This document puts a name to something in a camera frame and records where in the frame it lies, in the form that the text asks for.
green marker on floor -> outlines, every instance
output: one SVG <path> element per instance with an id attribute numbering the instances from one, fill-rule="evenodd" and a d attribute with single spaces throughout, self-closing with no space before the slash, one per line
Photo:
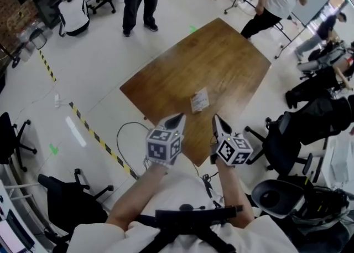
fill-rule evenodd
<path id="1" fill-rule="evenodd" d="M 52 144 L 49 145 L 49 148 L 50 148 L 51 152 L 56 156 L 56 154 L 58 153 L 59 149 L 58 148 L 54 148 L 54 146 Z"/>
<path id="2" fill-rule="evenodd" d="M 197 30 L 196 27 L 194 27 L 192 25 L 190 25 L 189 27 L 190 27 L 190 33 L 191 34 L 194 33 Z"/>

wooden table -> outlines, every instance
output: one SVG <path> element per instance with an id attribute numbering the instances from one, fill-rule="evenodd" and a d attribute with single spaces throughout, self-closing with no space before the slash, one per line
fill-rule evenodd
<path id="1" fill-rule="evenodd" d="M 250 42 L 217 18 L 153 60 L 121 90 L 155 125 L 165 116 L 186 114 L 183 153 L 200 166 L 210 154 L 213 115 L 235 125 L 269 66 Z M 205 86 L 210 106 L 193 115 L 190 96 Z"/>

white floor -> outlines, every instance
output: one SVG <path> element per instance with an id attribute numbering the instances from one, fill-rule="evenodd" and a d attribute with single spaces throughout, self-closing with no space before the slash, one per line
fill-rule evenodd
<path id="1" fill-rule="evenodd" d="M 249 5 L 240 4 L 224 15 L 223 10 L 231 4 L 230 0 L 159 0 L 155 13 L 159 26 L 157 33 L 143 28 L 141 6 L 137 26 L 130 38 L 122 35 L 122 2 L 116 3 L 116 14 L 111 14 L 108 5 L 91 15 L 88 32 L 79 37 L 61 38 L 56 27 L 42 51 L 57 82 L 53 83 L 35 51 L 28 62 L 20 62 L 15 69 L 8 68 L 7 83 L 0 94 L 0 114 L 7 111 L 12 123 L 19 126 L 27 119 L 32 121 L 25 129 L 24 143 L 35 146 L 38 153 L 33 156 L 23 152 L 23 163 L 28 167 L 28 172 L 23 174 L 24 180 L 33 182 L 42 173 L 72 182 L 74 169 L 81 168 L 94 193 L 109 184 L 114 185 L 114 192 L 101 198 L 108 209 L 112 208 L 134 180 L 93 139 L 68 103 L 74 102 L 90 127 L 118 154 L 116 136 L 124 123 L 138 121 L 152 127 L 119 87 L 143 66 L 187 37 L 191 26 L 201 28 L 219 17 L 240 32 L 254 11 Z M 283 24 L 292 37 L 297 34 L 292 22 L 285 20 Z M 278 30 L 261 32 L 252 42 L 272 66 L 238 125 L 233 127 L 242 131 L 245 125 L 250 125 L 265 133 L 264 119 L 268 116 L 275 119 L 287 110 L 283 95 L 299 82 L 300 73 L 292 49 L 301 40 L 297 39 L 278 60 L 274 60 L 274 55 L 281 43 L 287 43 Z M 60 94 L 62 103 L 58 109 L 54 107 L 56 93 Z M 124 157 L 139 174 L 144 172 L 145 136 L 146 130 L 138 125 L 126 126 L 119 136 Z M 251 139 L 251 143 L 256 146 L 258 142 Z M 58 148 L 56 155 L 51 152 L 50 144 Z M 265 165 L 266 160 L 261 159 L 252 166 L 239 167 L 247 191 L 261 179 L 276 175 L 266 173 Z M 191 162 L 184 156 L 178 159 L 176 167 L 196 175 Z M 214 166 L 207 160 L 199 172 L 201 175 L 213 174 Z M 212 182 L 219 187 L 217 177 Z M 44 189 L 32 188 L 32 192 L 38 207 L 47 214 Z"/>

black pants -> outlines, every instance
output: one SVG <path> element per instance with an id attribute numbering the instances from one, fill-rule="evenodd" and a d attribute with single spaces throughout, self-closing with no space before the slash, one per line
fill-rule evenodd
<path id="1" fill-rule="evenodd" d="M 245 38 L 250 38 L 254 34 L 258 34 L 261 30 L 271 28 L 272 26 L 279 23 L 280 20 L 280 17 L 277 17 L 271 14 L 271 12 L 264 9 L 262 15 L 256 14 L 254 18 L 244 26 L 243 30 L 241 31 L 241 34 Z"/>
<path id="2" fill-rule="evenodd" d="M 88 22 L 84 24 L 80 29 L 74 30 L 72 32 L 66 32 L 66 34 L 71 37 L 75 37 L 78 34 L 81 34 L 84 30 L 86 30 L 89 27 L 89 24 L 90 24 L 90 20 L 88 20 Z"/>
<path id="3" fill-rule="evenodd" d="M 327 89 L 339 87 L 338 81 L 336 79 L 336 74 L 332 67 L 321 71 L 313 78 L 309 78 L 297 85 L 290 92 L 292 94 L 292 99 L 296 102 L 301 101 L 311 101 L 323 93 L 326 93 Z"/>
<path id="4" fill-rule="evenodd" d="M 137 13 L 142 0 L 124 0 L 123 30 L 131 31 L 137 23 Z M 158 0 L 144 0 L 144 23 L 154 25 L 153 14 L 156 10 Z"/>

yellow and black tape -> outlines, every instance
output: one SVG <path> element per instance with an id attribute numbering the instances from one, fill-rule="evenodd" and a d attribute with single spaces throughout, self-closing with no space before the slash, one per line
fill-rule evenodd
<path id="1" fill-rule="evenodd" d="M 49 67 L 49 65 L 48 65 L 47 61 L 45 60 L 44 55 L 43 55 L 43 53 L 42 53 L 41 50 L 39 51 L 39 55 L 40 55 L 40 57 L 42 58 L 43 63 L 44 63 L 44 65 L 46 66 L 46 69 L 48 70 L 48 73 L 49 73 L 49 75 L 51 76 L 53 82 L 55 82 L 55 81 L 56 81 L 56 78 L 55 78 L 55 76 L 54 76 L 54 74 L 53 74 L 53 71 L 52 71 L 51 68 Z"/>
<path id="2" fill-rule="evenodd" d="M 111 157 L 114 158 L 124 168 L 124 170 L 128 174 L 130 174 L 135 180 L 138 180 L 139 176 L 134 172 L 134 170 L 132 170 L 130 168 L 130 166 L 127 165 L 122 159 L 118 158 L 118 156 L 114 153 L 114 151 L 111 148 L 109 148 L 109 146 L 99 137 L 99 135 L 89 127 L 89 124 L 86 122 L 86 120 L 84 120 L 82 118 L 81 113 L 77 110 L 77 108 L 74 106 L 74 104 L 71 102 L 71 103 L 69 103 L 69 105 L 73 109 L 76 116 L 85 125 L 85 127 L 89 131 L 89 133 L 96 139 L 96 141 L 98 143 L 100 143 L 102 145 L 103 148 L 105 148 L 107 153 L 109 153 L 111 155 Z"/>

